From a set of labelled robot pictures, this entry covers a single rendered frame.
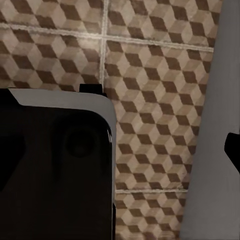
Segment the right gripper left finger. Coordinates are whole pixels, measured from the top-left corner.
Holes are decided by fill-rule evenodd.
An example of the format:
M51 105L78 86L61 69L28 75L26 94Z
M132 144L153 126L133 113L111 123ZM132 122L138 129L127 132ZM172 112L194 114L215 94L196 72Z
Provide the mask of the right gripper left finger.
M26 153L22 133L0 138L0 193Z

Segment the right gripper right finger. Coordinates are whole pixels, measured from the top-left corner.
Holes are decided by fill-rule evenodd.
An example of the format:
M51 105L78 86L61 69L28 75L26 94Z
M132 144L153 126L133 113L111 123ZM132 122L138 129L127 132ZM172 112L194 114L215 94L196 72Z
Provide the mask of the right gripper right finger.
M240 172L240 135L229 133L224 150L236 169Z

